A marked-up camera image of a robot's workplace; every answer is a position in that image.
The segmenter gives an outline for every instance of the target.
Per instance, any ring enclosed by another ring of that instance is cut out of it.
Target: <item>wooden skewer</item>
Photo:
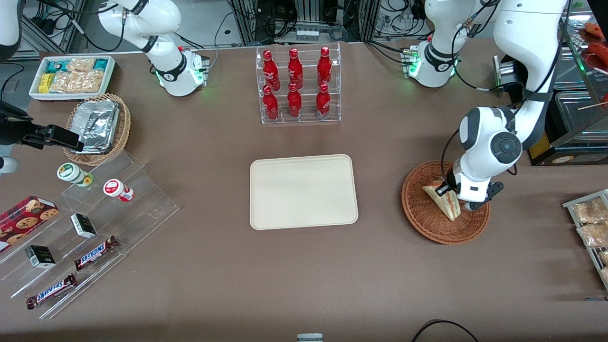
[[[580,108],[578,108],[578,110],[586,110],[587,108],[593,108],[593,107],[597,107],[597,106],[601,106],[601,105],[608,105],[608,102],[596,103],[594,105],[580,107]]]

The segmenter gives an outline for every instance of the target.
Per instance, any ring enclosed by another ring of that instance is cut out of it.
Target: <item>round wicker basket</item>
[[[452,167],[444,162],[445,170]],[[490,203],[476,211],[462,209],[455,221],[450,221],[422,189],[428,183],[441,179],[441,162],[431,161],[418,165],[407,176],[401,189],[401,204],[407,218],[420,234],[445,245],[456,245],[473,240],[486,228],[490,218]]]
[[[86,99],[85,102],[101,100],[112,100],[120,105],[119,122],[116,126],[116,133],[114,133],[114,146],[112,150],[105,155],[79,155],[76,153],[72,153],[67,148],[64,148],[63,151],[65,152],[67,157],[75,163],[97,166],[101,164],[104,160],[108,159],[111,155],[122,151],[125,148],[126,141],[129,139],[129,129],[131,128],[131,115],[129,113],[129,108],[126,107],[122,99],[113,94],[97,95],[91,97],[90,99]],[[74,119],[76,108],[74,108],[74,110],[72,111],[72,115],[70,115],[70,118],[67,120],[67,129],[70,129],[70,127],[72,126],[72,120]]]

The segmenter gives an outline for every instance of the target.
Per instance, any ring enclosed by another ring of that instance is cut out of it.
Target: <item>table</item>
[[[402,41],[396,46],[409,46]],[[342,44],[342,122],[262,126],[255,49],[228,49],[210,84],[169,96],[143,54],[115,55],[110,90],[129,106],[126,149],[182,207],[132,255],[50,321],[0,291],[0,340],[408,341],[434,318],[480,341],[605,341],[605,295],[561,203],[603,189],[607,166],[530,167],[500,175],[486,231],[471,243],[433,243],[407,221],[399,199],[416,165],[439,159],[474,106],[506,99],[465,87],[404,80],[400,65],[363,44]],[[491,40],[470,40],[459,71],[492,83]],[[38,124],[66,122],[74,103],[32,101]],[[249,166],[256,159],[346,153],[359,220],[349,226],[256,231],[249,226]],[[452,144],[448,159],[462,153]],[[67,187],[56,147],[17,146],[21,170],[0,178],[0,210]],[[419,341],[466,341],[435,326]]]

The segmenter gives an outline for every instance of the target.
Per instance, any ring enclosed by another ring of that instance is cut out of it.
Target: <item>red bottle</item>
[[[331,97],[327,93],[327,87],[327,83],[321,84],[317,94],[317,118],[319,120],[325,120],[330,115]]]
[[[323,83],[329,84],[331,81],[330,49],[326,46],[321,47],[321,58],[319,59],[319,64],[317,64],[317,74],[319,76],[317,79],[319,86]]]
[[[264,109],[266,110],[266,115],[268,117],[268,120],[277,121],[278,120],[277,98],[272,93],[272,88],[269,85],[264,85],[262,90],[264,91],[264,97],[262,97],[262,102],[264,102]]]
[[[298,89],[304,87],[304,73],[302,71],[302,62],[298,57],[298,49],[293,48],[289,50],[289,65],[287,66],[289,71],[289,82],[295,83]]]
[[[294,119],[298,119],[302,112],[302,96],[300,95],[300,92],[298,92],[298,87],[294,82],[289,84],[287,102],[289,102],[289,115]]]
[[[278,80],[278,68],[277,64],[272,60],[272,53],[269,50],[264,50],[262,53],[264,56],[264,78],[266,84],[272,87],[273,91],[281,89],[281,82]]]

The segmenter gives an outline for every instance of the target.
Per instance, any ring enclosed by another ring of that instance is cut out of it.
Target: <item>acrylic bottle rack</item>
[[[317,84],[317,64],[320,58],[321,47],[327,46],[330,49],[331,60],[331,81],[329,83],[328,93],[331,96],[330,114],[327,119],[320,120],[317,118],[317,94],[319,93],[319,85]],[[258,47],[256,51],[255,70],[258,81],[258,97],[260,98],[260,117],[262,124],[296,124],[299,122],[335,122],[340,121],[342,117],[340,94],[342,87],[340,84],[340,45],[333,44],[302,44],[297,45],[298,55],[303,67],[304,87],[300,89],[302,95],[302,113],[298,119],[289,115],[289,107],[287,103],[287,94],[289,93],[289,74],[287,66],[289,64],[289,49],[293,46],[264,46]],[[262,52],[270,50],[272,59],[278,67],[278,78],[281,82],[281,88],[274,92],[274,96],[278,100],[278,120],[270,121],[264,110],[262,98],[264,96],[262,87],[266,84],[264,79],[264,58]]]
[[[97,279],[124,259],[143,239],[163,224],[179,208],[146,174],[143,164],[127,152],[121,152],[91,171],[93,184],[68,187],[54,203],[59,214],[46,225],[34,230],[17,245],[0,254],[0,285],[11,298],[23,303],[73,273],[77,286],[44,301],[32,310],[43,318],[52,318],[83,293]],[[134,191],[134,198],[121,202],[103,193],[103,185],[117,178]],[[86,239],[76,234],[70,216],[78,212],[91,219],[97,235]],[[114,235],[119,245],[80,271],[74,261]],[[32,267],[26,256],[29,245],[50,249],[55,262],[50,269]]]

